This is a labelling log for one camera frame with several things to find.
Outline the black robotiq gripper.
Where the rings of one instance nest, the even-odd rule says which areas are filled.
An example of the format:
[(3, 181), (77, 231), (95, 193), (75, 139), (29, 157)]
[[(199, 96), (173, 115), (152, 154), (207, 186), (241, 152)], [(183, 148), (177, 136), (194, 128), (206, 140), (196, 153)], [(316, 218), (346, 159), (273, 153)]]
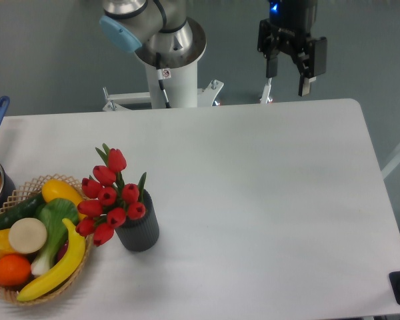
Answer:
[(311, 84), (327, 69), (327, 38), (311, 38), (317, 1), (270, 1), (269, 16), (259, 22), (257, 50), (266, 60), (265, 76), (277, 75), (279, 52), (296, 55), (298, 95), (310, 94)]

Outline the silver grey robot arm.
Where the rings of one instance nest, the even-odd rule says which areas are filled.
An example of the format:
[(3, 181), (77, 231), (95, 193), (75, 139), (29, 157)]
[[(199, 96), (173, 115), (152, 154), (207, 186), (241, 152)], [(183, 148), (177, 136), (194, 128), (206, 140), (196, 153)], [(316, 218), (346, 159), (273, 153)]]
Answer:
[[(186, 67), (206, 48), (203, 28), (186, 14), (185, 1), (104, 1), (99, 24), (116, 47), (154, 69)], [(311, 36), (316, 1), (270, 1), (260, 21), (257, 50), (267, 61), (266, 77), (277, 75), (277, 56), (292, 59), (300, 74), (299, 96), (327, 68), (327, 39)]]

